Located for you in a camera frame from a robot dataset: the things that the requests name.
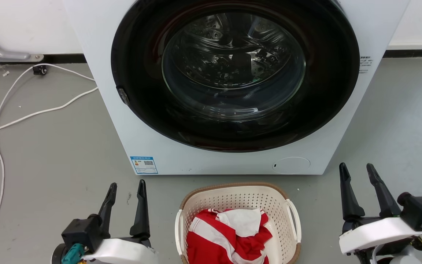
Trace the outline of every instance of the white washing machine panel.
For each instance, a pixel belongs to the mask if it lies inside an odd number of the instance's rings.
[[[132,171],[172,175],[323,174],[408,2],[345,0],[337,3],[359,46],[359,75],[352,94],[338,114],[312,134],[288,145],[247,153],[210,151],[171,140],[146,125],[123,103],[112,74],[112,43],[135,0],[65,0],[64,4]]]

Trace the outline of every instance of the door glass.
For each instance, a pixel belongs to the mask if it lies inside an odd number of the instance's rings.
[[[305,58],[298,41],[276,23],[246,13],[199,18],[174,35],[163,77],[182,107],[226,122],[259,119],[298,91]]]

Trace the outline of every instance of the washing machine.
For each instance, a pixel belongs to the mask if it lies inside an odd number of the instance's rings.
[[[267,175],[323,174],[408,2],[64,5],[132,172]]]

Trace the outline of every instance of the wall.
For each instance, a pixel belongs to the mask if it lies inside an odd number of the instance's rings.
[[[43,54],[82,52],[62,0],[0,0],[0,46]],[[415,48],[422,48],[422,0],[411,0],[389,47]]]

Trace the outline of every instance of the washing machine drum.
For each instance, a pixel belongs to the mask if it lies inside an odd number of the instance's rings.
[[[354,89],[359,49],[330,0],[139,0],[116,32],[112,72],[157,132],[251,152],[332,119]]]

